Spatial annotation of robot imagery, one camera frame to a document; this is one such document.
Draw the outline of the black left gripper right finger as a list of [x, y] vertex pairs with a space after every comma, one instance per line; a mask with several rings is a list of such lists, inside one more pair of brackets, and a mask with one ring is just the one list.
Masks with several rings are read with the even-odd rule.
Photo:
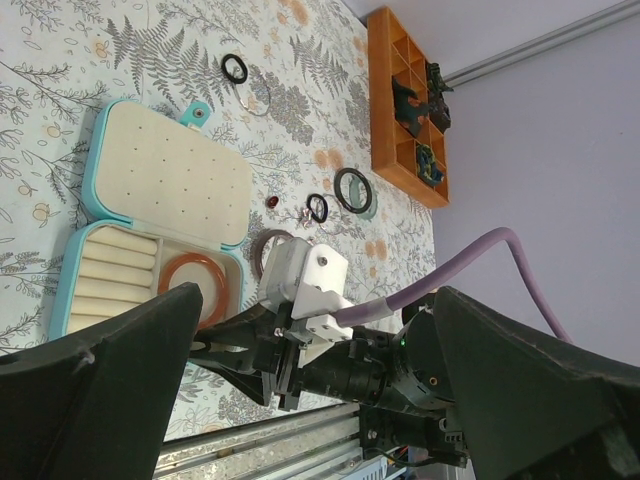
[[638, 478], [637, 367], [450, 287], [433, 314], [477, 478]]

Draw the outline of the orange red bangle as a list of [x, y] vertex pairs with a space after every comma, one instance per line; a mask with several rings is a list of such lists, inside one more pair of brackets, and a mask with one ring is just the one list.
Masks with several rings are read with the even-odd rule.
[[175, 273], [187, 264], [196, 264], [204, 267], [211, 275], [216, 286], [217, 296], [214, 309], [205, 320], [200, 322], [200, 326], [208, 327], [222, 321], [229, 305], [230, 293], [226, 275], [221, 267], [210, 257], [190, 252], [172, 259], [162, 270], [157, 293], [163, 294], [168, 291]]

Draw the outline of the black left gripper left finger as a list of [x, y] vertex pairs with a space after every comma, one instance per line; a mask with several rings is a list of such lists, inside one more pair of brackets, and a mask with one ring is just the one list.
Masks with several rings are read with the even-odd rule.
[[2, 356], [2, 478], [151, 478], [202, 305], [184, 283]]

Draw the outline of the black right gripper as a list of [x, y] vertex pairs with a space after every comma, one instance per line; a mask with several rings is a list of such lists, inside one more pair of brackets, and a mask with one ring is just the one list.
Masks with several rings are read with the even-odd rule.
[[212, 371], [256, 404], [274, 395], [280, 407], [295, 409], [303, 392], [383, 410], [425, 415], [454, 403], [444, 355], [429, 308], [421, 299], [402, 309], [399, 333], [354, 328], [349, 340], [333, 344], [310, 363], [297, 345], [273, 334], [283, 323], [261, 305], [197, 331], [198, 336], [248, 333], [256, 343], [245, 351], [191, 349], [189, 361]]

